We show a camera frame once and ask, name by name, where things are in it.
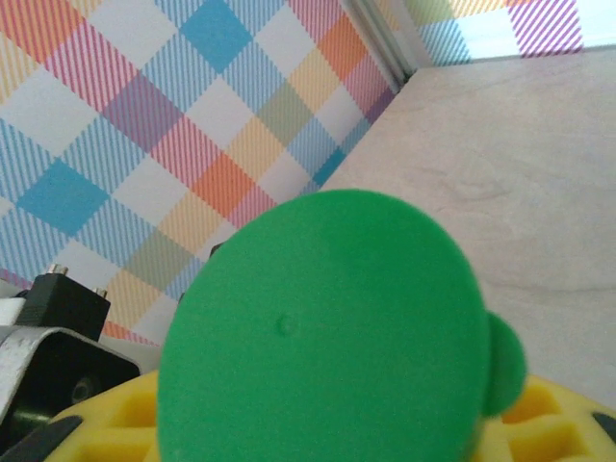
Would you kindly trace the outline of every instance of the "plaid wallpaper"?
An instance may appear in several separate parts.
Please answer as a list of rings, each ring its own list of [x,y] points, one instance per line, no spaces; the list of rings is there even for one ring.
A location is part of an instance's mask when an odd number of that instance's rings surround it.
[[[404,46],[401,3],[435,65],[576,53],[616,44],[613,0],[374,0]]]
[[[337,0],[0,0],[0,31],[0,277],[66,265],[136,342],[393,98]]]

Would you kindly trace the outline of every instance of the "plaid pattern background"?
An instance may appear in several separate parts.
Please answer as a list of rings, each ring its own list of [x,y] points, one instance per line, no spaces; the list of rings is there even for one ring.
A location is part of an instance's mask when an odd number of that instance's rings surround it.
[[[577,53],[616,44],[616,2],[609,0],[374,0],[402,47],[408,11],[433,64]]]
[[[106,287],[159,344],[211,247],[393,98],[337,0],[0,0],[0,277]]]

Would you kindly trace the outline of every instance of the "yellow foam base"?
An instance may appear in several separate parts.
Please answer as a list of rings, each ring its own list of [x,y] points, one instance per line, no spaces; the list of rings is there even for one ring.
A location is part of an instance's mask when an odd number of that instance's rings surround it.
[[[46,462],[160,462],[157,381],[152,372],[63,411],[57,419],[84,422]],[[613,410],[532,376],[516,405],[486,423],[472,462],[614,462],[616,445],[593,412],[616,419]]]

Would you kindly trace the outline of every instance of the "orange square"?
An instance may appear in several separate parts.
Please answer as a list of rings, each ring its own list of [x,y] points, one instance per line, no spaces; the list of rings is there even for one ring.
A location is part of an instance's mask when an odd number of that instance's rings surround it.
[[[319,48],[315,48],[293,71],[289,77],[289,84],[297,91],[306,106],[315,113],[340,85],[340,79]]]
[[[368,50],[346,15],[342,16],[319,42],[319,49],[334,72],[345,80]]]
[[[227,217],[254,186],[254,181],[226,154],[205,170],[192,191]]]
[[[112,302],[107,321],[130,329],[156,301],[161,292],[141,281],[126,269],[114,276],[107,286],[108,299]]]
[[[84,18],[66,0],[0,0],[0,29],[37,62],[44,62]]]
[[[225,152],[248,175],[258,180],[284,148],[259,117],[253,117]]]
[[[187,192],[163,218],[158,229],[191,253],[201,249],[218,229],[222,216],[193,192]]]
[[[451,9],[455,17],[471,16],[503,8],[505,1],[511,0],[451,0]]]
[[[69,0],[70,4],[81,13],[84,17],[88,17],[92,14],[96,7],[100,5],[103,0]]]
[[[0,32],[0,104],[11,96],[39,65]]]

